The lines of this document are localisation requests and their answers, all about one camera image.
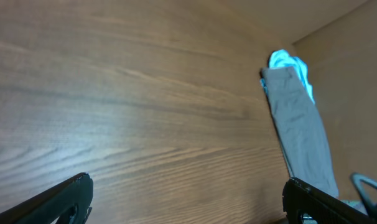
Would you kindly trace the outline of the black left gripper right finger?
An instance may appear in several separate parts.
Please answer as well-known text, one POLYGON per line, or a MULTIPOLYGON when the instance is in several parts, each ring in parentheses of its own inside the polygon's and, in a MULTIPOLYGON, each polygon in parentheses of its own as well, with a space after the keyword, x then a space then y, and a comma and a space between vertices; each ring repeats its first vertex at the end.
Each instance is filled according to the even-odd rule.
POLYGON ((322 224, 377 223, 377 220, 296 177, 286 182, 282 204, 289 224, 303 223, 304 215, 322 224))

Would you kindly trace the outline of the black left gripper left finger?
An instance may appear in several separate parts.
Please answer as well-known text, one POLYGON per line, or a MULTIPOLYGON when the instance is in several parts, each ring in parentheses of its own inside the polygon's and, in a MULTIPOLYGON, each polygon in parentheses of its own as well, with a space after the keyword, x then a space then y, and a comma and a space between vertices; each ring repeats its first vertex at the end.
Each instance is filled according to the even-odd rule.
POLYGON ((92 200, 93 180, 82 172, 0 213, 0 224, 85 224, 92 200))

